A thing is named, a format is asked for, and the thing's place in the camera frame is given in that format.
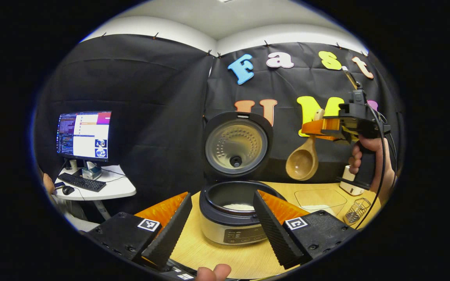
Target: human hand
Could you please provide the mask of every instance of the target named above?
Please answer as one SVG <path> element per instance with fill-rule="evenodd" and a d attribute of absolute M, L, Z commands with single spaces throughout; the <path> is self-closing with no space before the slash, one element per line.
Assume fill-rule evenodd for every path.
<path fill-rule="evenodd" d="M 362 144 L 362 146 L 369 149 L 370 151 L 376 152 L 375 177 L 373 178 L 373 182 L 371 183 L 370 187 L 370 191 L 376 193 L 380 185 L 383 169 L 382 141 L 381 138 L 366 139 L 362 135 L 359 135 L 359 142 Z M 391 167 L 390 151 L 388 146 L 388 140 L 386 138 L 384 139 L 384 146 L 386 148 L 386 155 L 385 155 L 386 158 L 384 160 L 385 168 L 384 168 L 382 189 L 380 190 L 379 194 L 379 198 L 382 203 L 386 201 L 386 199 L 388 199 L 389 191 L 393 184 L 393 178 L 395 177 L 395 173 L 393 172 L 393 169 Z M 361 158 L 362 158 L 361 149 L 357 144 L 354 145 L 352 155 L 353 157 L 350 157 L 350 159 L 348 159 L 348 163 L 350 164 L 350 173 L 357 174 L 359 172 L 359 167 L 361 166 Z"/>
<path fill-rule="evenodd" d="M 211 270 L 207 267 L 199 267 L 195 281 L 224 281 L 232 271 L 230 265 L 220 263 Z"/>
<path fill-rule="evenodd" d="M 55 185 L 53 184 L 52 178 L 50 178 L 50 176 L 46 173 L 43 175 L 43 184 L 45 185 L 45 189 L 48 194 L 53 194 L 53 191 L 55 191 Z"/>

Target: keyboard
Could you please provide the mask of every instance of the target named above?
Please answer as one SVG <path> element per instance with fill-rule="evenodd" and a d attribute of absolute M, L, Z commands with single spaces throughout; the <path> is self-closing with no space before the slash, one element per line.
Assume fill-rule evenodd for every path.
<path fill-rule="evenodd" d="M 81 178 L 80 176 L 73 176 L 67 173 L 60 174 L 57 178 L 70 185 L 75 185 L 77 187 L 81 187 L 82 189 L 91 190 L 93 192 L 99 192 L 106 185 L 104 181 L 88 180 L 86 178 Z"/>

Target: white ceiling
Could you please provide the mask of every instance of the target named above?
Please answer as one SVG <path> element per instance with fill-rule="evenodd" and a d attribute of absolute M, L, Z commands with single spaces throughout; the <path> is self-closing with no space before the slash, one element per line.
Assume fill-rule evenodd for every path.
<path fill-rule="evenodd" d="M 339 25 L 291 0 L 151 0 L 115 18 L 153 16 L 192 27 L 220 40 L 265 25 L 302 23 L 348 34 Z"/>

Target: light wood tabletop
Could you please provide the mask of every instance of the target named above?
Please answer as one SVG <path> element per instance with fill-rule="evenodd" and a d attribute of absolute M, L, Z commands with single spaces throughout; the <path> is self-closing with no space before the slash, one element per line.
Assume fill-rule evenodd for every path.
<path fill-rule="evenodd" d="M 289 203 L 308 212 L 325 210 L 342 222 L 343 216 L 356 199 L 364 197 L 372 202 L 375 198 L 375 193 L 367 190 L 363 194 L 352 196 L 341 189 L 339 183 L 264 183 L 277 190 Z M 260 279 L 288 271 L 279 265 L 268 240 L 245 245 L 222 245 L 208 240 L 200 229 L 199 195 L 200 192 L 192 195 L 193 207 L 171 254 L 172 260 L 195 270 L 198 267 L 213 269 L 218 263 L 226 263 L 232 267 L 229 278 L 234 279 Z M 358 229 L 366 226 L 380 207 L 380 200 L 377 199 Z M 355 228 L 359 223 L 357 221 L 351 227 Z"/>

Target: white wall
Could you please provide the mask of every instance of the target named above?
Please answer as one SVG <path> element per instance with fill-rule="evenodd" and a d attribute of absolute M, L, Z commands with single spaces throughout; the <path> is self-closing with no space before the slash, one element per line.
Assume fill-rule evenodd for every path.
<path fill-rule="evenodd" d="M 315 25 L 268 25 L 258 27 L 243 32 L 238 32 L 229 37 L 218 40 L 218 52 L 220 54 L 234 52 L 244 48 L 273 43 L 307 42 L 324 43 L 336 46 L 336 42 L 350 50 L 356 52 L 368 50 L 360 41 L 350 34 L 332 30 L 327 27 L 317 27 Z"/>
<path fill-rule="evenodd" d="M 203 50 L 206 53 L 208 50 L 213 50 L 211 51 L 212 53 L 216 52 L 216 40 L 206 34 L 174 21 L 165 20 L 163 18 L 153 18 L 151 16 L 115 18 L 104 23 L 82 41 L 100 37 L 105 32 L 107 32 L 105 36 L 112 34 L 140 34 L 154 36 L 159 32 L 157 37 L 178 41 Z"/>
<path fill-rule="evenodd" d="M 157 37 L 178 41 L 203 50 L 204 52 L 212 50 L 211 54 L 215 56 L 218 53 L 224 55 L 244 48 L 265 45 L 264 41 L 269 44 L 307 42 L 325 43 L 334 46 L 338 42 L 340 46 L 350 50 L 355 50 L 359 53 L 361 51 L 366 54 L 368 53 L 366 47 L 352 35 L 327 27 L 295 24 L 268 25 L 238 32 L 216 41 L 194 28 L 174 21 L 150 16 L 129 16 L 113 19 L 100 26 L 83 39 L 83 41 L 100 37 L 105 32 L 107 32 L 106 36 L 111 34 L 142 34 L 154 36 L 159 32 Z"/>

